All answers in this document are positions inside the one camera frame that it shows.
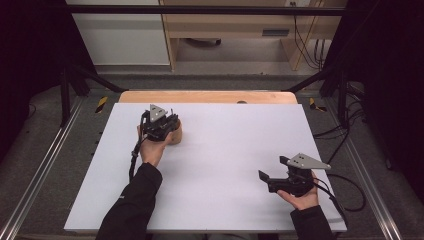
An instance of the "wooden edge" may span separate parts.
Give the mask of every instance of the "wooden edge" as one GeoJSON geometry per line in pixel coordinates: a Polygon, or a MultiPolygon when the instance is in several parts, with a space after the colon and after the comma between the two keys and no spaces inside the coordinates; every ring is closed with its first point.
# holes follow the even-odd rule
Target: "wooden edge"
{"type": "Polygon", "coordinates": [[[297,104],[297,99],[291,92],[270,91],[126,91],[119,102],[297,104]]]}

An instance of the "black sleeve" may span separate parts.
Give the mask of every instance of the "black sleeve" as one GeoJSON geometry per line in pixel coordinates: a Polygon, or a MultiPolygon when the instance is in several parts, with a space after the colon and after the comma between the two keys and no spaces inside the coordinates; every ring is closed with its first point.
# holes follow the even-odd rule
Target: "black sleeve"
{"type": "Polygon", "coordinates": [[[299,240],[335,240],[321,206],[290,213],[299,240]]]}
{"type": "Polygon", "coordinates": [[[161,183],[162,175],[159,170],[149,163],[143,163],[106,214],[96,240],[145,239],[147,224],[155,208],[155,197],[161,183]]]}

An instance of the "white tabletop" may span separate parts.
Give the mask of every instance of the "white tabletop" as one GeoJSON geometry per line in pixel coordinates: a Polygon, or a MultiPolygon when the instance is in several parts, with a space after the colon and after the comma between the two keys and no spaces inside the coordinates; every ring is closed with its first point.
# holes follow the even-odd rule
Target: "white tabletop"
{"type": "MultiPolygon", "coordinates": [[[[183,139],[167,146],[158,169],[163,183],[149,232],[282,232],[294,230],[293,207],[269,193],[258,170],[286,178],[279,156],[320,159],[298,104],[157,103],[179,115],[183,139]]],[[[117,103],[65,225],[96,232],[128,184],[136,126],[146,103],[117,103]]],[[[324,171],[317,177],[331,185],[324,171]]],[[[333,231],[344,221],[324,192],[320,204],[333,231]]]]}

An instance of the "person's right hand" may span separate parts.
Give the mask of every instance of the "person's right hand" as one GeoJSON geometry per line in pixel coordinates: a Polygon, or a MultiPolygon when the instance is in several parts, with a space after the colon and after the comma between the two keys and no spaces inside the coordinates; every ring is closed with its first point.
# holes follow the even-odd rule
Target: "person's right hand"
{"type": "MultiPolygon", "coordinates": [[[[316,176],[314,172],[312,172],[312,177],[314,178],[314,182],[318,184],[318,180],[316,180],[316,176]]],[[[293,205],[294,208],[298,210],[304,210],[307,208],[315,207],[319,205],[318,202],[318,189],[314,186],[309,192],[301,197],[295,197],[288,192],[283,190],[278,190],[277,194],[293,205]]]]}

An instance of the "gray floor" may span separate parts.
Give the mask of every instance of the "gray floor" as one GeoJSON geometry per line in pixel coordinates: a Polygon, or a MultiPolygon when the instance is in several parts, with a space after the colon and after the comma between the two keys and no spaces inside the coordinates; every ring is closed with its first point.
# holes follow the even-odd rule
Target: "gray floor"
{"type": "MultiPolygon", "coordinates": [[[[208,43],[182,42],[177,70],[155,70],[133,72],[123,75],[114,72],[105,75],[111,82],[131,89],[228,89],[228,90],[280,90],[307,78],[314,70],[299,72],[282,70],[288,68],[284,57],[275,54],[282,50],[275,41],[223,40],[221,46],[208,43]]],[[[17,239],[23,234],[37,234],[41,239],[60,239],[58,236],[78,236],[63,230],[72,202],[84,179],[96,142],[107,122],[113,103],[119,94],[89,82],[92,91],[83,99],[78,118],[64,142],[45,182],[34,200],[19,229],[17,239]],[[109,99],[102,113],[95,113],[102,96],[109,99]]],[[[331,112],[309,108],[309,96],[319,83],[298,94],[304,106],[311,131],[320,133],[337,125],[331,112]]],[[[334,100],[315,97],[318,106],[331,108],[334,100]]],[[[0,224],[3,226],[13,213],[32,176],[48,151],[59,130],[61,109],[59,88],[55,87],[35,96],[31,103],[37,110],[29,118],[12,149],[0,168],[0,224]]],[[[370,172],[378,192],[393,217],[403,239],[424,239],[424,207],[416,198],[403,175],[389,171],[384,164],[384,155],[379,150],[368,125],[359,118],[352,126],[350,139],[370,172]]],[[[341,137],[316,140],[321,159],[326,161],[341,137]]],[[[353,170],[352,161],[344,145],[332,162],[336,173],[360,182],[353,170]]],[[[361,199],[357,190],[339,179],[330,179],[340,203],[355,208],[361,199]]],[[[386,239],[375,210],[367,203],[361,212],[346,212],[349,229],[340,235],[343,239],[386,239]]],[[[281,239],[293,239],[293,234],[282,234],[281,239]]]]}

